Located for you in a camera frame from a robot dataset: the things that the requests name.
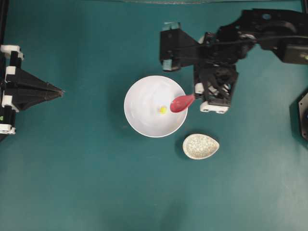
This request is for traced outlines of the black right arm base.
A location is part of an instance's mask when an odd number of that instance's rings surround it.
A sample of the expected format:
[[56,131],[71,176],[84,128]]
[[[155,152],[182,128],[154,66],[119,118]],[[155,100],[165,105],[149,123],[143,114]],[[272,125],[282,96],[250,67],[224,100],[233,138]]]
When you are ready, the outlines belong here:
[[289,106],[290,125],[293,138],[308,145],[308,89],[302,91]]

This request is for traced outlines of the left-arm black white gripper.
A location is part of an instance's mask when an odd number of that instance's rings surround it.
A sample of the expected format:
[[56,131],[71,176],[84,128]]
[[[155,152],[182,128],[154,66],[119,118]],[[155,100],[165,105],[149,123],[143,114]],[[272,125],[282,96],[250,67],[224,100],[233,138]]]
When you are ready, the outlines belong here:
[[[36,104],[54,100],[62,97],[64,92],[45,82],[34,75],[20,69],[21,62],[24,60],[24,54],[18,45],[1,45],[0,53],[9,60],[9,66],[5,66],[4,84],[0,88],[1,93],[0,108],[3,111],[0,121],[0,134],[13,135],[15,134],[15,114],[19,111],[24,111]],[[8,83],[13,83],[17,86],[30,87],[38,90],[47,90],[52,92],[10,92],[5,93],[4,87]]]

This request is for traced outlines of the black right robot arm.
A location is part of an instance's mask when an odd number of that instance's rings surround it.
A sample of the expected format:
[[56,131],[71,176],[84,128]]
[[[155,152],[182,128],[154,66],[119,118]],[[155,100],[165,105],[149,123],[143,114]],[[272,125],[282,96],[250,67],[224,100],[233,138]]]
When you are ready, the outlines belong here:
[[195,96],[200,111],[224,114],[239,73],[236,64],[259,45],[287,64],[308,63],[308,16],[291,10],[243,10],[233,23],[193,40]]

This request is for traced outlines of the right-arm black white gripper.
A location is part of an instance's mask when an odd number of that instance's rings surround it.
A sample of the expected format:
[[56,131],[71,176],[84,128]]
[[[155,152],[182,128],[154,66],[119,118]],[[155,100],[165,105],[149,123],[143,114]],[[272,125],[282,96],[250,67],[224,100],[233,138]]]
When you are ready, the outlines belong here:
[[199,40],[200,59],[193,66],[193,94],[201,99],[200,111],[226,113],[238,79],[237,33],[206,32]]

